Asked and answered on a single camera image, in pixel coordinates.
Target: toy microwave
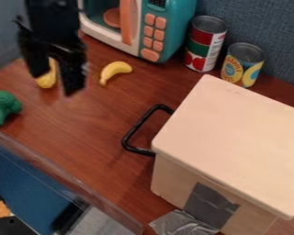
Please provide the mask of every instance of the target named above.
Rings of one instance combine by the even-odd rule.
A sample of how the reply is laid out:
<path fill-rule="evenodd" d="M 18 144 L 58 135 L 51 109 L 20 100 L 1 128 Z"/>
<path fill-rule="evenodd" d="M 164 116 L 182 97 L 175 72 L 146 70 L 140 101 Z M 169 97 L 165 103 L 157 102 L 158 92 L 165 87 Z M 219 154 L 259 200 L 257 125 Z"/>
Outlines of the toy microwave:
<path fill-rule="evenodd" d="M 184 43 L 197 0 L 79 0 L 81 29 L 119 50 L 165 62 Z"/>

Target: brown tabletop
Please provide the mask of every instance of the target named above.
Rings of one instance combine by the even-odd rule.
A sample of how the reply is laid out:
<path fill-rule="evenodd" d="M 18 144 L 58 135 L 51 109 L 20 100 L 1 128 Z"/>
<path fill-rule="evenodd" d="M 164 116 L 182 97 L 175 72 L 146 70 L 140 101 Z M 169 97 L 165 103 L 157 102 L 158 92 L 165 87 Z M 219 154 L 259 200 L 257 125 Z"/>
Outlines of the brown tabletop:
<path fill-rule="evenodd" d="M 13 93 L 24 105 L 21 115 L 9 118 L 0 130 L 52 159 L 135 217 L 146 227 L 144 234 L 154 234 L 148 223 L 175 207 L 150 190 L 154 159 L 124 151 L 120 141 L 153 105 L 176 109 L 202 74 L 189 70 L 178 55 L 159 65 L 89 37 L 85 42 L 89 46 L 88 87 L 73 97 L 63 95 L 61 83 L 40 90 L 21 60 L 0 70 L 0 90 Z M 99 72 L 114 61 L 128 62 L 134 72 L 117 75 L 102 88 L 97 84 Z M 210 74 L 220 76 L 219 71 Z M 251 89 L 294 106 L 294 86 L 276 78 L 262 74 Z M 148 148 L 167 119 L 156 114 L 133 143 Z M 294 235 L 294 220 L 279 220 L 268 234 Z"/>

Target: food can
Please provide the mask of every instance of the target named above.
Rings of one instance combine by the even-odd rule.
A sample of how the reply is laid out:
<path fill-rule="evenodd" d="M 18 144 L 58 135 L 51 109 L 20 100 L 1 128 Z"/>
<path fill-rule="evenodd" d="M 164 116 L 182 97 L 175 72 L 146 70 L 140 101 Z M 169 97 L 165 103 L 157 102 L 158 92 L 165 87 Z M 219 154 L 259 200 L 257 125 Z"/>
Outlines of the food can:
<path fill-rule="evenodd" d="M 227 30 L 226 24 L 219 18 L 210 16 L 193 18 L 187 38 L 185 65 L 199 72 L 212 70 L 216 65 Z"/>
<path fill-rule="evenodd" d="M 242 87 L 254 85 L 264 64 L 263 51 L 253 44 L 238 42 L 228 49 L 221 78 Z"/>

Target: microwave keypad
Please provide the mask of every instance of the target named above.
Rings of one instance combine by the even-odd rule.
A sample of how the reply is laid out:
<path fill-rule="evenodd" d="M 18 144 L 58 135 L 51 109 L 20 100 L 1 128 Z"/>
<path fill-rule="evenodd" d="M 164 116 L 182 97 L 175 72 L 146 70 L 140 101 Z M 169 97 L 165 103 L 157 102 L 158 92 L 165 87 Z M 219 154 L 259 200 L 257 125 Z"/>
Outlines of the microwave keypad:
<path fill-rule="evenodd" d="M 157 62 L 160 52 L 164 50 L 166 18 L 148 13 L 145 15 L 145 24 L 143 45 L 146 48 L 141 50 L 141 56 L 151 62 Z"/>

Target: orange button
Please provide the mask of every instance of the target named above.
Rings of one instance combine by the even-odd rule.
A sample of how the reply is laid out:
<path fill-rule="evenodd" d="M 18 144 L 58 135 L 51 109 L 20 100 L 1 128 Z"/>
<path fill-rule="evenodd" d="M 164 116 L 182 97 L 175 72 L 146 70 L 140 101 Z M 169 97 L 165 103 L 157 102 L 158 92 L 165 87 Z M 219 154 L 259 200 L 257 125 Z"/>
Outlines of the orange button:
<path fill-rule="evenodd" d="M 166 18 L 158 17 L 156 18 L 156 27 L 159 29 L 165 29 L 166 27 Z"/>
<path fill-rule="evenodd" d="M 159 52 L 163 51 L 164 44 L 161 41 L 156 40 L 153 42 L 153 49 Z"/>
<path fill-rule="evenodd" d="M 145 26 L 144 32 L 145 32 L 146 36 L 152 37 L 153 36 L 153 27 Z"/>
<path fill-rule="evenodd" d="M 158 62 L 160 59 L 158 52 L 146 48 L 141 50 L 141 56 L 151 62 Z"/>
<path fill-rule="evenodd" d="M 157 40 L 164 40 L 164 31 L 156 29 L 154 31 L 154 38 Z"/>
<path fill-rule="evenodd" d="M 153 14 L 146 14 L 145 15 L 145 23 L 147 25 L 153 26 L 154 25 L 155 16 Z"/>
<path fill-rule="evenodd" d="M 151 38 L 143 38 L 143 45 L 147 48 L 150 48 L 153 46 L 153 40 Z"/>

